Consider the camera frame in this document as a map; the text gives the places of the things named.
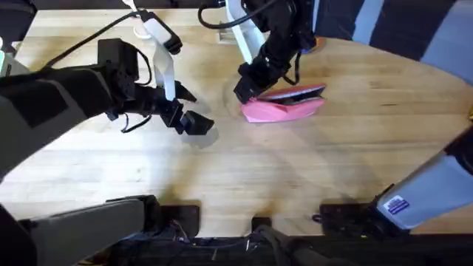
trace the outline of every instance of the wire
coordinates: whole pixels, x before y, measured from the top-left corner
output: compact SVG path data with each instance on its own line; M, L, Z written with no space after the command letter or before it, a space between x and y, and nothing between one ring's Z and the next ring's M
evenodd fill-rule
M137 129L137 128L140 128L141 126L144 126L146 125L152 118L152 115L149 115L147 118L145 118L143 121L139 122L138 124L132 126L131 128L127 128L128 127L128 123L129 123L129 118L128 118L128 115L125 113L125 116L126 116L126 125L125 125L125 128L121 130L122 133L129 133L129 132L132 132L133 130Z
M299 74L299 61L301 60L301 56L302 56L302 51L298 51L297 55L296 55L296 60L294 61L294 78L295 78L295 80L292 81L286 75L282 76L282 78L284 78L284 80L292 86L297 85L301 80L301 77L300 77L300 74Z
M79 41L76 45L74 45L73 47L70 47L68 50L65 50L64 52L62 52L60 55L56 56L55 58L51 59L49 62L46 63L46 65L44 67L52 67L54 66L56 63L58 63L59 61L61 61L62 59L64 59L66 56L68 56L71 52L74 52L76 49L78 49L79 47L83 46L84 44L88 43L89 41L93 40L94 38L97 38L99 35L101 35L102 33L106 32L107 30L110 30L112 27L114 27L116 24L119 24L120 22L128 19L128 18L131 18L132 16L136 16L140 13L140 11L136 11L136 12L130 12L124 16L122 16L121 18L113 21L112 23L106 25L104 28L102 28L101 30L97 31L96 33L92 34L91 36L85 38L84 40L82 41Z
M148 78L147 82L145 82L145 83L136 83L136 84L141 85L141 86L146 86L146 85L151 83L151 79L152 79L151 66L149 65L148 57L143 52L141 52L138 48L136 49L136 51L141 55L141 57L145 61L146 66L148 67L148 75L149 75L149 78Z
M203 25L204 27L206 27L208 29L212 29L212 30L228 29L228 28L240 25L241 23L247 21L248 19L253 18L254 16L260 14L261 12L267 10L269 7L271 7L277 1L279 1L279 0L271 0L266 4L263 4L261 7L258 7L252 13L247 14L246 16L243 16L241 18L237 18L234 21L231 21L231 22L228 22L228 23L221 23L221 24L210 24L210 23L204 21L204 19L202 17L202 13L203 13L204 10L208 9L209 7L206 4L201 4L200 7L199 7L199 10L197 11L197 18L199 19L199 22L201 23L201 25Z

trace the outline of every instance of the blue sticker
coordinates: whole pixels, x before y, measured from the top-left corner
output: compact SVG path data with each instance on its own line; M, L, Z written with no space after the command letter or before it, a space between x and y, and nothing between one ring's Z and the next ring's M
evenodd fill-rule
M387 209L392 215L398 214L403 209L409 207L409 203L401 196L396 195L388 202L383 204L384 208Z

